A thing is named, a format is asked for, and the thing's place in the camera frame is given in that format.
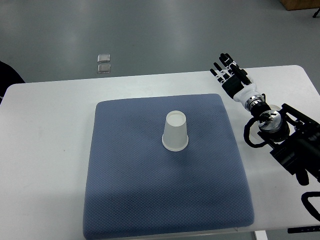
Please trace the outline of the black white robotic hand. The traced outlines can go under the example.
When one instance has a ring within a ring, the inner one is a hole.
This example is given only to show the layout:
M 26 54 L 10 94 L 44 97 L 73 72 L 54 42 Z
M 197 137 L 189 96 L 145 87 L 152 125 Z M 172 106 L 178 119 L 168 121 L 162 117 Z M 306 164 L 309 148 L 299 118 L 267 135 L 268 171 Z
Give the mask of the black white robotic hand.
M 221 53 L 218 59 L 224 68 L 214 62 L 215 69 L 211 68 L 210 72 L 231 99 L 241 103 L 247 110 L 254 101 L 264 100 L 256 84 L 248 78 L 248 73 L 240 68 L 228 53 Z

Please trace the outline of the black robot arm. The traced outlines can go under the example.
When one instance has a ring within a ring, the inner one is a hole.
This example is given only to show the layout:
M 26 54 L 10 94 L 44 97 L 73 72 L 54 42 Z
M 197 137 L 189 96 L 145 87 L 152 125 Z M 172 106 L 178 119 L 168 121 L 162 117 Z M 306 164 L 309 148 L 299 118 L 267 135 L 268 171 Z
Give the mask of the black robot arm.
M 271 147 L 272 157 L 302 186 L 308 175 L 320 179 L 320 125 L 284 103 L 272 110 L 263 95 L 254 95 L 245 103 L 252 118 L 244 127 L 244 141 L 252 148 Z

